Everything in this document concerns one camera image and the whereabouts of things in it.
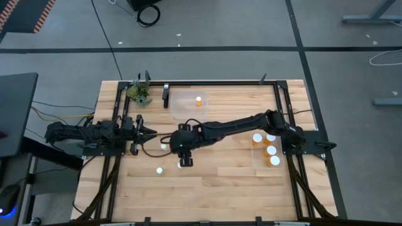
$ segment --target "green plant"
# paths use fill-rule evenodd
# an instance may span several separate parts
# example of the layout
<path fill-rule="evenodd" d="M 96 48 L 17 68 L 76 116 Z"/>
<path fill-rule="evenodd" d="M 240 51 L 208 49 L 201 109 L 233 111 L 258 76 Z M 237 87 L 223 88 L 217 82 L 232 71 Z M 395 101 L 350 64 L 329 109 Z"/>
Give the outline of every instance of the green plant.
<path fill-rule="evenodd" d="M 141 83 L 138 79 L 133 82 L 133 86 L 127 89 L 127 96 L 136 101 L 140 107 L 146 107 L 152 102 L 149 96 L 149 82 Z"/>

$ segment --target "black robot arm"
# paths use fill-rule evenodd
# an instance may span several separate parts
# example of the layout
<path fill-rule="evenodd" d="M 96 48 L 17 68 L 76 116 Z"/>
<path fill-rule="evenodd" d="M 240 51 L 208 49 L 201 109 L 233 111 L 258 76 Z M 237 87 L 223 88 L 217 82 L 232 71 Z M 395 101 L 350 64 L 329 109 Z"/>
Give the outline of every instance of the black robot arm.
<path fill-rule="evenodd" d="M 265 113 L 238 119 L 230 122 L 204 122 L 194 126 L 179 124 L 178 130 L 170 138 L 170 150 L 180 158 L 181 166 L 193 166 L 191 150 L 210 146 L 226 136 L 255 129 L 285 138 L 293 148 L 301 148 L 306 139 L 303 129 L 289 125 L 283 115 L 277 111 L 267 110 Z"/>
<path fill-rule="evenodd" d="M 156 137 L 156 131 L 149 129 L 143 125 L 143 118 L 137 115 L 136 123 L 131 117 L 122 119 L 122 127 L 116 122 L 117 117 L 113 121 L 99 121 L 89 126 L 68 126 L 61 122 L 54 122 L 48 125 L 45 138 L 46 142 L 54 144 L 58 141 L 66 139 L 78 139 L 84 141 L 83 148 L 96 150 L 96 155 L 121 155 L 121 151 L 126 148 L 126 141 L 134 141 L 131 145 L 130 152 L 137 155 L 137 144 L 144 144 Z"/>

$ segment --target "concrete floor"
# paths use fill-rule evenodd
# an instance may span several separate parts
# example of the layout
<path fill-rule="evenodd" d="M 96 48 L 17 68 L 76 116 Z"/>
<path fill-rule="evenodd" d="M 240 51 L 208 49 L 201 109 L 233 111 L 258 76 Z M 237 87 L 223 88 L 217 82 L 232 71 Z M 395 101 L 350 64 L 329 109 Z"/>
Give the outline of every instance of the concrete floor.
<path fill-rule="evenodd" d="M 94 2 L 115 48 L 296 46 L 284 1 L 162 1 L 157 3 L 161 20 L 150 28 L 141 28 L 107 0 Z M 305 46 L 402 46 L 402 28 L 395 25 L 340 22 L 343 14 L 368 13 L 378 2 L 292 0 Z M 125 0 L 117 3 L 128 9 Z M 402 14 L 402 1 L 389 11 Z M 0 48 L 107 47 L 89 0 L 58 0 L 38 34 L 8 33 L 0 43 Z M 368 61 L 376 54 L 308 52 L 307 60 L 329 138 L 338 144 L 333 154 L 348 217 L 402 222 L 402 109 L 371 105 L 374 97 L 402 95 L 402 66 L 370 66 Z M 123 79 L 144 70 L 152 79 L 250 79 L 264 73 L 268 79 L 305 78 L 297 52 L 116 53 L 116 59 Z M 402 62 L 402 53 L 379 61 Z M 119 79 L 110 53 L 0 54 L 1 75 L 24 72 L 40 75 L 35 100 L 88 107 L 94 106 L 102 80 Z M 58 116 L 89 112 L 35 106 Z M 31 114 L 27 128 L 44 135 L 46 125 Z M 43 142 L 30 132 L 26 136 Z M 40 167 L 54 166 L 40 163 Z M 75 187 L 64 185 L 76 183 L 77 178 L 66 171 L 52 177 L 63 178 L 55 188 L 63 193 L 39 196 L 34 214 L 43 223 L 66 222 Z"/>

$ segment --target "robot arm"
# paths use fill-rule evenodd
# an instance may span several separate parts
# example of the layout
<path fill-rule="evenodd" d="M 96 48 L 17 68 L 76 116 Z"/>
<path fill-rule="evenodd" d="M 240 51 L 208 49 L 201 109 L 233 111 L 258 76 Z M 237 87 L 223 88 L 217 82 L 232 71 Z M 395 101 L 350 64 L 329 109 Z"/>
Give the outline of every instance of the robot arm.
<path fill-rule="evenodd" d="M 303 129 L 289 125 L 282 114 L 267 110 L 265 113 L 238 119 L 226 123 L 204 122 L 194 126 L 179 124 L 178 130 L 170 138 L 170 150 L 180 158 L 181 166 L 193 166 L 191 150 L 210 146 L 226 136 L 255 129 L 282 136 L 293 148 L 298 149 L 305 144 Z"/>

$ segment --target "desk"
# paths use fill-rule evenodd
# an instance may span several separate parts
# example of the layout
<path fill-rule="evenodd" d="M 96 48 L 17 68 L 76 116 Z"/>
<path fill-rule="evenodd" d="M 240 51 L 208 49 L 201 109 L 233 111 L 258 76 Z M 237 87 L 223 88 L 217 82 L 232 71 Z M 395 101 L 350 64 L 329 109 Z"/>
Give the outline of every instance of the desk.
<path fill-rule="evenodd" d="M 104 81 L 100 88 L 94 122 L 110 120 L 116 98 L 116 81 Z M 152 103 L 145 108 L 133 101 L 129 104 L 130 117 L 144 118 L 144 125 L 158 132 L 172 132 L 179 122 L 163 108 L 163 82 L 151 86 Z M 201 121 L 227 122 L 249 117 L 267 109 L 277 109 L 274 88 L 257 85 L 171 85 L 170 93 L 177 91 L 204 91 L 209 95 L 207 116 Z M 287 80 L 293 111 L 310 109 L 302 80 Z M 296 124 L 305 131 L 314 130 L 311 112 L 295 115 Z M 256 216 L 269 220 L 296 220 L 295 206 L 288 168 L 254 169 L 251 160 L 251 134 L 246 132 L 226 137 L 213 146 L 193 151 L 194 167 L 179 169 L 178 158 L 150 158 L 141 151 L 138 156 L 129 152 L 122 157 L 114 202 L 113 222 L 254 221 Z M 145 148 L 151 154 L 160 154 L 159 139 L 148 141 Z M 76 206 L 84 210 L 98 192 L 104 157 L 96 157 L 81 172 Z M 324 161 L 304 155 L 305 168 L 311 190 L 336 215 L 332 190 Z M 157 167 L 164 173 L 158 175 Z M 305 199 L 300 190 L 303 214 L 307 216 Z M 109 194 L 104 198 L 102 216 L 106 216 Z M 73 210 L 72 218 L 80 214 Z"/>
<path fill-rule="evenodd" d="M 0 225 L 14 226 L 29 223 L 35 195 L 32 193 L 36 164 L 31 170 L 33 157 L 79 170 L 82 160 L 24 137 L 33 95 L 38 80 L 37 73 L 0 76 L 0 131 L 8 137 L 0 139 L 0 189 L 18 182 L 20 191 L 14 210 L 0 216 Z"/>

